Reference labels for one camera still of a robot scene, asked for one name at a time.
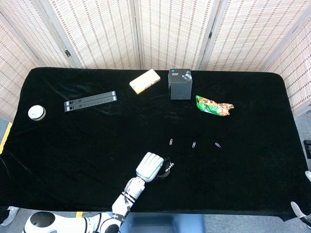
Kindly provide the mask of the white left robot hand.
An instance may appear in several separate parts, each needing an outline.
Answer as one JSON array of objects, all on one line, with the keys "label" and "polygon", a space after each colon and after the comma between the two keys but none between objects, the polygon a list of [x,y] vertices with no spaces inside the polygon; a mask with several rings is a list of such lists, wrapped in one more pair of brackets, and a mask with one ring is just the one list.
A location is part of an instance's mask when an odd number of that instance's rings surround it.
[{"label": "white left robot hand", "polygon": [[147,152],[136,168],[136,175],[146,183],[154,179],[163,180],[170,175],[173,166],[174,163],[169,157],[162,158],[157,154]]}]

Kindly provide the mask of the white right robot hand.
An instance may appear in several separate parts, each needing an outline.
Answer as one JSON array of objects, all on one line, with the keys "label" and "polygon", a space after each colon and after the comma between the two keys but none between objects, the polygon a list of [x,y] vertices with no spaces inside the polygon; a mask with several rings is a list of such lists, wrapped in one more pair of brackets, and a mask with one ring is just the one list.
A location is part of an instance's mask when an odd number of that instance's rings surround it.
[{"label": "white right robot hand", "polygon": [[291,201],[291,207],[295,215],[301,220],[303,223],[305,223],[309,228],[311,227],[311,219],[308,218],[299,208],[299,206],[294,202]]}]

